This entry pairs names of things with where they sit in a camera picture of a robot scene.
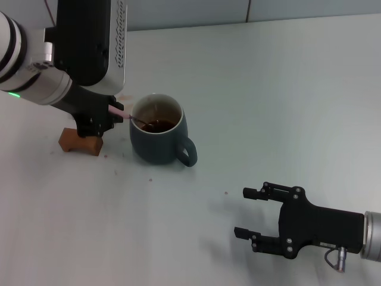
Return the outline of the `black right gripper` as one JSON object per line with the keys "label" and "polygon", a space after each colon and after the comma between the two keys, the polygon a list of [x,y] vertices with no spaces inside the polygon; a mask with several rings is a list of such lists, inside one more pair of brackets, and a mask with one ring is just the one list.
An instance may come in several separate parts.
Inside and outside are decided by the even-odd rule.
{"label": "black right gripper", "polygon": [[305,246],[343,247],[358,254],[363,247],[364,215],[330,209],[310,203],[300,186],[288,187],[264,182],[259,190],[244,188],[243,197],[283,203],[279,214],[279,237],[235,227],[236,238],[251,240],[256,253],[294,259]]}

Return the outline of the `brown notched wooden block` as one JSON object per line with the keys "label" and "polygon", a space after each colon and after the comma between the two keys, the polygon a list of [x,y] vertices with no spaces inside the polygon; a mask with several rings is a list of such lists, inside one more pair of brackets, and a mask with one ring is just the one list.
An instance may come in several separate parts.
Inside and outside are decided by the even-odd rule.
{"label": "brown notched wooden block", "polygon": [[99,156],[103,140],[97,136],[80,137],[76,129],[64,128],[58,141],[64,152],[80,152],[92,156]]}

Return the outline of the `dark grey ceramic cup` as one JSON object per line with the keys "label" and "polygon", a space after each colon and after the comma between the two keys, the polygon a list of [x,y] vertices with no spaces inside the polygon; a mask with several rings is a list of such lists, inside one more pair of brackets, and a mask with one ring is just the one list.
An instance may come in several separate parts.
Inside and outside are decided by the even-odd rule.
{"label": "dark grey ceramic cup", "polygon": [[130,140],[135,153],[151,164],[179,160],[187,167],[198,161],[196,146],[188,137],[182,106],[165,94],[139,100],[131,111]]}

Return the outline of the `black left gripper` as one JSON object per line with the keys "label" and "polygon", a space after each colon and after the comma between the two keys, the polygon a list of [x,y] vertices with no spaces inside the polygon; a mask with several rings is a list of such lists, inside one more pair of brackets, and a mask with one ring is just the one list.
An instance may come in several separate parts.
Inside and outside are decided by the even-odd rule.
{"label": "black left gripper", "polygon": [[52,106],[73,116],[81,138],[102,137],[116,123],[124,121],[108,111],[109,106],[124,110],[124,105],[117,102],[115,96],[97,94],[77,84],[72,84],[64,97]]}

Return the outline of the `pink handled metal spoon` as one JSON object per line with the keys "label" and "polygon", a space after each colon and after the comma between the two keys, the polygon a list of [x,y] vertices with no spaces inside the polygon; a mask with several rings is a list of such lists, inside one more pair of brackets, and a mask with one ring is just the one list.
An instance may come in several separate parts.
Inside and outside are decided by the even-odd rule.
{"label": "pink handled metal spoon", "polygon": [[112,105],[109,105],[109,106],[108,106],[108,111],[109,111],[110,113],[113,113],[113,114],[115,114],[115,115],[118,115],[118,116],[120,116],[120,117],[122,117],[122,118],[124,118],[124,119],[134,120],[134,121],[136,121],[136,122],[143,123],[144,125],[152,126],[152,123],[144,122],[143,120],[138,119],[137,117],[134,117],[134,116],[132,116],[132,115],[130,115],[130,114],[127,114],[127,113],[125,113],[123,110],[120,110],[120,109],[118,109],[117,107],[114,107],[114,106],[112,106]]}

